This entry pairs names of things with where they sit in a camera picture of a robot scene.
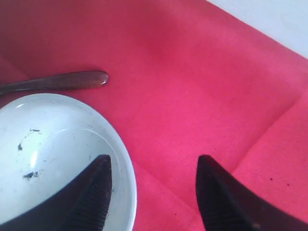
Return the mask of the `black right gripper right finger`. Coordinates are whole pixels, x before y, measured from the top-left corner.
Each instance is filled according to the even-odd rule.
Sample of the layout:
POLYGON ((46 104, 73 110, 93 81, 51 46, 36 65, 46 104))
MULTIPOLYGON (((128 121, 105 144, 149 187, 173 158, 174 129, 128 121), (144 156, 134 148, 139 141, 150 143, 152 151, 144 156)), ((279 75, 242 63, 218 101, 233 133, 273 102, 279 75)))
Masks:
POLYGON ((306 231, 307 223, 263 200, 213 157, 197 162, 196 198, 207 231, 306 231))

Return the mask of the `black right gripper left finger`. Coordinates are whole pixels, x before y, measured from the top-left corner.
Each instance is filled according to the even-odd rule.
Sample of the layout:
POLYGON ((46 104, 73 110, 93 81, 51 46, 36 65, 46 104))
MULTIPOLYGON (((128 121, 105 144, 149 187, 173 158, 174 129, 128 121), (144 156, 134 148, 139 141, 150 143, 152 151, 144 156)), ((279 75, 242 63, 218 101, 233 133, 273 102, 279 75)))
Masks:
POLYGON ((0 226, 2 231, 101 231, 112 194, 109 155, 97 156, 77 177, 38 206, 0 226))

